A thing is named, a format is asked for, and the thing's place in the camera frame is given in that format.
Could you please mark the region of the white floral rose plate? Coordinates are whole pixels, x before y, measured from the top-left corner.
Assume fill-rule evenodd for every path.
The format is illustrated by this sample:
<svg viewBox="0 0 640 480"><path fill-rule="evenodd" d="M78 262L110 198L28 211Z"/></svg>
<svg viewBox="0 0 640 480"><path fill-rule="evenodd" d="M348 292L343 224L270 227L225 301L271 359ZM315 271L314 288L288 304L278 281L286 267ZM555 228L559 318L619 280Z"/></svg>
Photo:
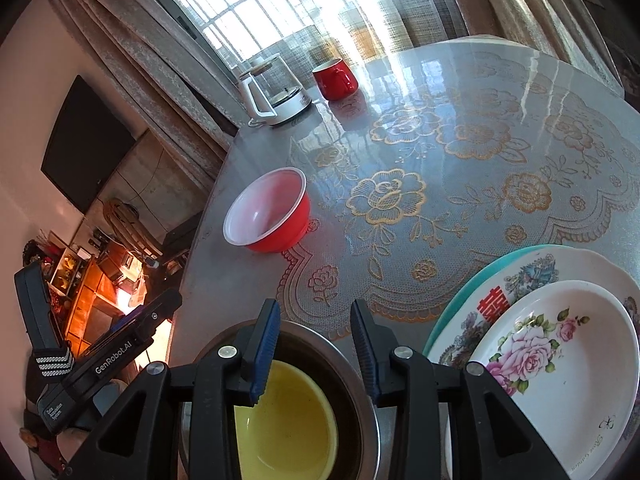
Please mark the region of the white floral rose plate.
<svg viewBox="0 0 640 480"><path fill-rule="evenodd" d="M629 422L638 338L623 305L584 281L546 285L498 318L472 353L572 479L591 479Z"/></svg>

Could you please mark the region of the stainless steel bowl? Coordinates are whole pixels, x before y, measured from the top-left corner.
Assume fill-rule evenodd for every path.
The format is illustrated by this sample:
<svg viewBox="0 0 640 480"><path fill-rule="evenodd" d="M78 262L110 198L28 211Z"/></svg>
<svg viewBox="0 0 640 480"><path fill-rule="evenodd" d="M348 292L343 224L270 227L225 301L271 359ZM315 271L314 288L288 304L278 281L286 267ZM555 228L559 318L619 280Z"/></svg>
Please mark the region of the stainless steel bowl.
<svg viewBox="0 0 640 480"><path fill-rule="evenodd" d="M275 361L297 367L326 395L337 424L337 456L327 479L373 479L378 472L378 422L363 384L341 352L314 330L281 324Z"/></svg>

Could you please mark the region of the yellow plastic bowl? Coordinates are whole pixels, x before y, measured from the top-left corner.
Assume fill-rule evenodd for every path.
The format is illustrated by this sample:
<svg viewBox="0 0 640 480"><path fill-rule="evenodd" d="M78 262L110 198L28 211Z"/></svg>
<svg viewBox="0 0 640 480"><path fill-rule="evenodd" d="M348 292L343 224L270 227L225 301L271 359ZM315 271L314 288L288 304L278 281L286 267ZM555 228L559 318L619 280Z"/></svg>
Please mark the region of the yellow plastic bowl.
<svg viewBox="0 0 640 480"><path fill-rule="evenodd" d="M337 424L326 395L297 367L273 361L252 408L234 409L243 479L326 479L337 456Z"/></svg>

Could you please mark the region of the red plastic bowl white inside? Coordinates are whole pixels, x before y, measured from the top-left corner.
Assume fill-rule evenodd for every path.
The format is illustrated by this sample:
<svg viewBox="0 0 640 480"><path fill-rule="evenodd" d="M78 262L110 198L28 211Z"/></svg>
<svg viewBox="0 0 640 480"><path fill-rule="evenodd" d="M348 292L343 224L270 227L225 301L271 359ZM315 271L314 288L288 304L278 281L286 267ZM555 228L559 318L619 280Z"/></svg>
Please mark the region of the red plastic bowl white inside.
<svg viewBox="0 0 640 480"><path fill-rule="evenodd" d="M222 234L232 246L253 252L285 252L306 234L310 220L307 179L283 167L252 182L229 207Z"/></svg>

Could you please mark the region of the white plate red character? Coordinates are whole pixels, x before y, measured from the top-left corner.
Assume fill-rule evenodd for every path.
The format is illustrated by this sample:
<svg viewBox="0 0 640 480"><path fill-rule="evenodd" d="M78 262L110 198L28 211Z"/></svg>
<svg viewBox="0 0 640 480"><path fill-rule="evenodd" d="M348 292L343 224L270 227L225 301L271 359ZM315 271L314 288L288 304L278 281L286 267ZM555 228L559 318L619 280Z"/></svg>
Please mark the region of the white plate red character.
<svg viewBox="0 0 640 480"><path fill-rule="evenodd" d="M632 325L639 326L639 285L625 270L591 250L552 245L518 258L484 281L451 318L426 356L450 367L465 364L495 323L495 315L480 312L480 302L490 292L501 292L511 307L544 285L568 280L606 288L623 304Z"/></svg>

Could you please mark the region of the teal plate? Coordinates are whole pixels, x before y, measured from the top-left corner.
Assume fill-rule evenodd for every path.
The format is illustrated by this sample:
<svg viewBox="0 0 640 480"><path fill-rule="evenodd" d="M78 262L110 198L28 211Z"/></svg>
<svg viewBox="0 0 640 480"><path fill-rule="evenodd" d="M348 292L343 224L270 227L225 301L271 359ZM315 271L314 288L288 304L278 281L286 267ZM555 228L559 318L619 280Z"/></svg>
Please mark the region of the teal plate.
<svg viewBox="0 0 640 480"><path fill-rule="evenodd" d="M497 258L492 263L488 263L487 266L484 266L483 269L480 269L477 273L475 273L472 278L466 281L466 283L458 290L458 292L452 297L447 304L447 307L442 311L442 314L438 318L435 323L430 336L428 336L426 343L424 344L422 353L424 356L431 350L433 344L445 326L449 323L451 318L458 312L458 310L462 307L462 304L472 295L475 289L479 288L484 281L491 278L494 274L498 273L506 266L510 266L510 264L518 258L523 257L530 252L536 252L536 250L541 250L544 248L552 247L552 244L540 244L534 246L526 246L524 248L514 250L514 252L508 252L507 254Z"/></svg>

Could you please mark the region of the wooden chair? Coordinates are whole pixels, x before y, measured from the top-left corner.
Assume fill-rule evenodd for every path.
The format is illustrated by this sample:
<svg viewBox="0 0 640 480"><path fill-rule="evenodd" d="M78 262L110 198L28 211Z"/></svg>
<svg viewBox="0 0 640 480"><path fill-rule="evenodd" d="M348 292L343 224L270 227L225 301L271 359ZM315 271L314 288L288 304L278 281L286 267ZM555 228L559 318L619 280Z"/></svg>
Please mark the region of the wooden chair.
<svg viewBox="0 0 640 480"><path fill-rule="evenodd" d="M116 237L139 259L160 258L160 242L141 223L137 211L119 198L103 204L103 215Z"/></svg>

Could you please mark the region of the beige curtain left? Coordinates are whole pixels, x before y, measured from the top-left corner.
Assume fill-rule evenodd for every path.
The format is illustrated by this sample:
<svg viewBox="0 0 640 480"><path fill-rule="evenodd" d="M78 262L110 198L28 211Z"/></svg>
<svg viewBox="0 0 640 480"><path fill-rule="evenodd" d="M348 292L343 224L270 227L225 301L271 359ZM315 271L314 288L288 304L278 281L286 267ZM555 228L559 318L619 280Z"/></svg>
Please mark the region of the beige curtain left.
<svg viewBox="0 0 640 480"><path fill-rule="evenodd" d="M210 191L248 116L239 91L155 0L49 0L160 145Z"/></svg>

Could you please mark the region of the beige curtain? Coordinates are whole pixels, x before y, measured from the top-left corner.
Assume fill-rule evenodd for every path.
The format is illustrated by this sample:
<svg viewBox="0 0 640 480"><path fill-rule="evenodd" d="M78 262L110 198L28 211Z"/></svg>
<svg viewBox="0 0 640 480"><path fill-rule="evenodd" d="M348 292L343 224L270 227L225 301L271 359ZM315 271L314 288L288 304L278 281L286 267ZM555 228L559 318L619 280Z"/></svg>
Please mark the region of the beige curtain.
<svg viewBox="0 0 640 480"><path fill-rule="evenodd" d="M622 96L602 32L582 0L426 0L413 3L416 36L427 42L498 37L567 62Z"/></svg>
<svg viewBox="0 0 640 480"><path fill-rule="evenodd" d="M49 0L160 145L210 191L248 116L239 91L155 0Z"/></svg>

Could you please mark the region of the white glass electric kettle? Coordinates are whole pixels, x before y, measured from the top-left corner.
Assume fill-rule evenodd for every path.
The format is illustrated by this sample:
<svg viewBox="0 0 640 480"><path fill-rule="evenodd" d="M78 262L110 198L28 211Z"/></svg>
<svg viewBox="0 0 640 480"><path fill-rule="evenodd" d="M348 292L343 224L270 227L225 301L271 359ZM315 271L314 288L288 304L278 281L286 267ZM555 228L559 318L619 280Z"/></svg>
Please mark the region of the white glass electric kettle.
<svg viewBox="0 0 640 480"><path fill-rule="evenodd" d="M238 86L248 116L258 124L281 125L311 106L311 97L280 54L243 72Z"/></svg>

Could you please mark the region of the red ceramic mug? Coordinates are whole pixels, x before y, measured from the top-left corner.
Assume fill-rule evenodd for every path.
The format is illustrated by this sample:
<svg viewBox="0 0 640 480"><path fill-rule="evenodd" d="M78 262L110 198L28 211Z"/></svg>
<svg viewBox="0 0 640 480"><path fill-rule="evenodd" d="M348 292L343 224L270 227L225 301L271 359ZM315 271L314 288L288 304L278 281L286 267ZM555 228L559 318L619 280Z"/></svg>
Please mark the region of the red ceramic mug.
<svg viewBox="0 0 640 480"><path fill-rule="evenodd" d="M320 93L329 102L345 99L359 89L357 78L342 58L318 65L312 76Z"/></svg>

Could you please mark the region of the beige curtain centre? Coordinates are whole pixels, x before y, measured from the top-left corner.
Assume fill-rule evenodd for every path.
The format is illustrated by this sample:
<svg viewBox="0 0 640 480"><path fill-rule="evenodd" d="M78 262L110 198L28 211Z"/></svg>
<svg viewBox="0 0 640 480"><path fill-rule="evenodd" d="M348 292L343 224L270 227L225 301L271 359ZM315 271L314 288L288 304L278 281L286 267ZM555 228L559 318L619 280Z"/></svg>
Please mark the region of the beige curtain centre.
<svg viewBox="0 0 640 480"><path fill-rule="evenodd" d="M567 62L622 96L602 32L582 0L426 0L413 3L416 36L427 42L498 37Z"/></svg>

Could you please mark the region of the black wall television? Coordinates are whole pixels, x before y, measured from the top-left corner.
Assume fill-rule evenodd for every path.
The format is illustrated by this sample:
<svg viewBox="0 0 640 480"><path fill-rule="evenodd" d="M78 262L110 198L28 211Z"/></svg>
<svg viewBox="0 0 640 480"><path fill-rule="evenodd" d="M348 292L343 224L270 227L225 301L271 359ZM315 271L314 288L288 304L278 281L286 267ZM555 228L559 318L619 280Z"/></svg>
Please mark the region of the black wall television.
<svg viewBox="0 0 640 480"><path fill-rule="evenodd" d="M127 127L85 79L76 76L58 112L40 170L86 214L133 146Z"/></svg>

